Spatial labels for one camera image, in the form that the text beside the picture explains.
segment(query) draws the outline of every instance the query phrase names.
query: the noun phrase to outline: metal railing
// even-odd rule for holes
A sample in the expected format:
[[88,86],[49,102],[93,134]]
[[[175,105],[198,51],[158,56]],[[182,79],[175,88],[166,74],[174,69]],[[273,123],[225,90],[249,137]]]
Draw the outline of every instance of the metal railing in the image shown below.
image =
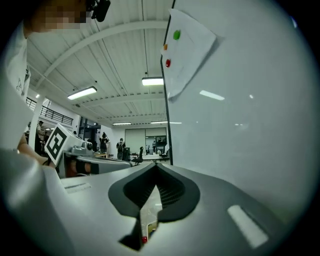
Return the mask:
[[[30,109],[35,111],[37,103],[34,100],[32,100],[30,98],[26,98],[26,104],[29,106]],[[46,118],[52,119],[56,122],[60,122],[62,124],[72,126],[73,118],[70,118],[66,115],[60,114],[60,113],[53,111],[52,109],[47,108],[45,106],[42,106],[41,111],[40,111],[40,115],[44,116]]]

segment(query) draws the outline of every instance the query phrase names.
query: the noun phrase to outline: black camera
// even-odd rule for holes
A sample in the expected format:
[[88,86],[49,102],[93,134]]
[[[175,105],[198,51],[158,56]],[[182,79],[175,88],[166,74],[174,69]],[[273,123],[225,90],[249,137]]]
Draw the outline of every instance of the black camera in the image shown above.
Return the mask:
[[86,0],[86,11],[92,12],[91,19],[103,22],[111,2],[109,0]]

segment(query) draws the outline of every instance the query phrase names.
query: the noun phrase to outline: white ceiling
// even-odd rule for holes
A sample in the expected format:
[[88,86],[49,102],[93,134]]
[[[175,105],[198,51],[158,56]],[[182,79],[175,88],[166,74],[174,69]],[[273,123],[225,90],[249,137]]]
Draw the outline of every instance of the white ceiling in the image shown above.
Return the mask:
[[[172,3],[113,0],[104,22],[32,34],[27,48],[30,88],[107,126],[166,120],[163,86],[143,86],[141,80],[162,76],[160,49]],[[95,86],[97,93],[67,99],[89,86]]]

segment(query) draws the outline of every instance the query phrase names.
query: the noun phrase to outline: paper sheet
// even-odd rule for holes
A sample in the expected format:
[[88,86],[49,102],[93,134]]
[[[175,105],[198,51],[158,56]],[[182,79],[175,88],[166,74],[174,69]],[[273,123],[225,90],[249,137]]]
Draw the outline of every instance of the paper sheet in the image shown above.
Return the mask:
[[[168,99],[180,94],[207,56],[216,35],[187,14],[170,9],[171,21],[166,37],[167,50],[161,50]],[[180,38],[174,40],[176,30]]]

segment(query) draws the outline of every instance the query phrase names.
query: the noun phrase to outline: balcony railing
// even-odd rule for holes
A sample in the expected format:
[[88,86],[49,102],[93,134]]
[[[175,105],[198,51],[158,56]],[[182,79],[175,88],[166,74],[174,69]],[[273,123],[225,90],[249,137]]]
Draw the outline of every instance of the balcony railing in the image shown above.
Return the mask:
[[[26,98],[26,104],[30,107],[30,109],[35,111],[37,102],[35,102],[34,100],[32,100],[30,98]],[[40,115],[43,117],[52,119],[56,122],[60,122],[62,124],[72,126],[73,118],[70,118],[66,115],[60,114],[60,113],[53,111],[52,109],[47,108],[45,106],[42,106],[41,111],[40,111]]]

